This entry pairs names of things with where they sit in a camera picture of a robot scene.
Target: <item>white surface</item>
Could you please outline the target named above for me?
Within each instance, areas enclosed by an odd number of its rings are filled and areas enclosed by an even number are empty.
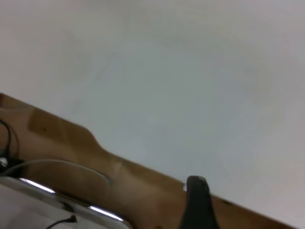
[[[21,192],[0,185],[1,229],[44,229],[52,223],[67,219],[70,212],[55,208]],[[77,216],[77,223],[61,223],[56,229],[106,229]]]
[[[305,2],[1,0],[0,91],[305,228]]]

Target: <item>white cable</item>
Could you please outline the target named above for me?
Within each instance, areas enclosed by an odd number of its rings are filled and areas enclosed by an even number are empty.
[[[73,163],[73,162],[70,162],[70,161],[64,161],[64,160],[57,160],[57,159],[39,159],[39,160],[32,160],[32,161],[26,161],[26,162],[23,162],[19,165],[16,165],[16,166],[12,166],[10,167],[8,170],[4,171],[3,173],[0,174],[0,176],[4,177],[6,176],[9,172],[19,168],[19,167],[23,167],[23,166],[27,166],[27,165],[30,165],[30,164],[35,164],[35,163],[41,163],[41,162],[59,162],[59,163],[65,163],[65,164],[68,164],[68,165],[72,165],[72,166],[77,166],[79,168],[83,168],[83,169],[86,169],[88,171],[91,171],[97,175],[99,175],[100,177],[102,177],[104,179],[104,181],[106,181],[109,185],[111,185],[111,179],[109,177],[107,177],[107,175],[99,172],[99,171],[96,171],[92,168],[88,168],[88,167],[85,167],[85,166],[81,166],[79,164],[76,164],[76,163]]]

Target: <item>wire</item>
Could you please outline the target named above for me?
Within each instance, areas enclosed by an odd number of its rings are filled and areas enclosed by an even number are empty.
[[[76,222],[77,222],[76,216],[72,215],[70,218],[58,220],[55,223],[52,223],[51,225],[47,226],[46,229],[51,229],[52,227],[60,223],[76,223]]]
[[[72,165],[72,166],[77,166],[77,167],[79,167],[79,168],[83,168],[83,169],[85,169],[85,170],[91,171],[91,172],[93,172],[93,173],[99,175],[99,176],[102,177],[103,180],[106,181],[109,185],[112,184],[111,179],[110,179],[107,175],[105,175],[105,174],[103,174],[103,173],[101,173],[101,172],[99,172],[99,171],[96,171],[95,169],[88,168],[88,167],[85,167],[85,166],[81,166],[81,165],[79,165],[79,164],[76,164],[76,163],[73,163],[73,162],[70,162],[70,161],[57,160],[57,159],[39,159],[39,160],[26,161],[26,162],[23,162],[23,163],[21,163],[21,164],[19,164],[19,165],[10,167],[9,169],[7,169],[7,170],[4,171],[3,173],[1,173],[0,176],[4,177],[4,176],[6,176],[7,174],[9,174],[11,171],[13,171],[13,170],[15,170],[15,169],[17,169],[17,168],[19,168],[19,167],[23,167],[23,166],[27,166],[27,165],[35,164],[35,163],[41,163],[41,162],[59,162],[59,163],[65,163],[65,164]]]
[[[9,125],[7,125],[7,123],[4,122],[2,119],[0,119],[0,124],[4,125],[6,130],[8,131],[8,142],[5,146],[3,155],[1,155],[2,157],[7,157],[10,154],[11,131]]]

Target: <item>black plug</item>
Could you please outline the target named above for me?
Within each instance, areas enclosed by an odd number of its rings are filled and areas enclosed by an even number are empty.
[[[24,161],[18,158],[14,158],[11,156],[0,156],[0,174],[4,173],[9,168],[19,165],[23,163]],[[10,171],[5,176],[7,177],[13,177],[13,178],[20,178],[23,170],[22,167],[18,167],[12,171]]]

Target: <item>wooden panel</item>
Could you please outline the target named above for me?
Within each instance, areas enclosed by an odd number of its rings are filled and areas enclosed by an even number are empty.
[[[178,228],[185,206],[181,182],[112,155],[83,127],[7,96],[0,104],[10,107],[0,109],[0,118],[17,133],[20,158],[68,160],[106,173],[113,184],[109,186],[95,174],[57,163],[32,165],[25,177],[107,208],[136,228]],[[0,126],[0,147],[5,146],[6,136]],[[12,153],[16,146],[13,138]],[[290,228],[220,198],[214,198],[214,208],[222,229]]]

